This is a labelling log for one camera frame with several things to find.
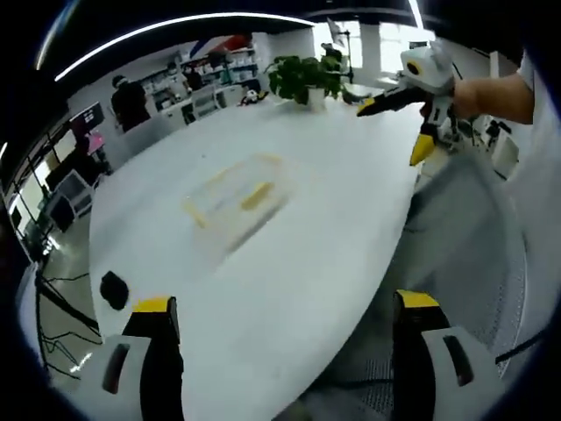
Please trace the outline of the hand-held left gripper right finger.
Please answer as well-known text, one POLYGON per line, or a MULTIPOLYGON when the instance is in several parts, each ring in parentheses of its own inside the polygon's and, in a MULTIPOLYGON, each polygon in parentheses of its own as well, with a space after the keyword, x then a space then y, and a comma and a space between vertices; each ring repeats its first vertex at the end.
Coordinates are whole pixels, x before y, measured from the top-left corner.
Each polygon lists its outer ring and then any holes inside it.
POLYGON ((394 293, 393 420, 481 420, 504 393, 487 348, 429 294, 394 293))

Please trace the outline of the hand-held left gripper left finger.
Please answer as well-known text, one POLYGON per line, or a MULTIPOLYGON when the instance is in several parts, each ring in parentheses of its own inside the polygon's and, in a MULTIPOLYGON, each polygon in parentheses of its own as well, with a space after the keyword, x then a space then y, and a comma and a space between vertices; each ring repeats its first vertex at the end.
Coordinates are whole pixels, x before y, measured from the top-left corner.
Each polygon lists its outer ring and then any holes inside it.
POLYGON ((85 365, 85 417, 182 420, 183 369, 176 298, 140 301, 85 365))

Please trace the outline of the person's right hand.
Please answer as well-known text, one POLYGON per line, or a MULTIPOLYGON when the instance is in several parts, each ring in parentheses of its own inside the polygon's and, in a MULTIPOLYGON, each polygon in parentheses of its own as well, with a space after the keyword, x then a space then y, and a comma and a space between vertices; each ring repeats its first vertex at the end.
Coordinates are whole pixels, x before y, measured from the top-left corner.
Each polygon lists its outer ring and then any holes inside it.
POLYGON ((453 105, 460 118, 490 115, 529 125, 533 122, 534 93, 517 73, 460 80, 455 84, 453 105))

